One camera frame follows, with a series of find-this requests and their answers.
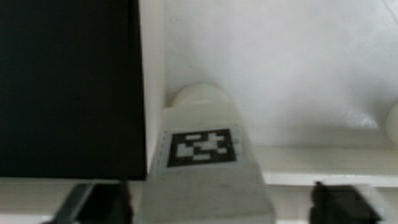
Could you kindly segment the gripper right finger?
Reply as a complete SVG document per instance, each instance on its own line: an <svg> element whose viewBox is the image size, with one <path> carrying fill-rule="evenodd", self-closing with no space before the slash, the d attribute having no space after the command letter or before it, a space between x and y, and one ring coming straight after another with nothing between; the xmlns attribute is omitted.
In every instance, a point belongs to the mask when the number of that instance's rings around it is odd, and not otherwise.
<svg viewBox="0 0 398 224"><path fill-rule="evenodd" d="M351 185L314 183L309 224L378 224L383 220Z"/></svg>

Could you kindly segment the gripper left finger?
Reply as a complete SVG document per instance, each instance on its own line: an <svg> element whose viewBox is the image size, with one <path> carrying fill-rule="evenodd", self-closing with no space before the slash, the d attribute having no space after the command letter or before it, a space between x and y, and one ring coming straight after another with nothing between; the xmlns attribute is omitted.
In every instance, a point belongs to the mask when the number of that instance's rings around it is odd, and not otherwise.
<svg viewBox="0 0 398 224"><path fill-rule="evenodd" d="M51 220L40 224L131 224L127 182L78 184Z"/></svg>

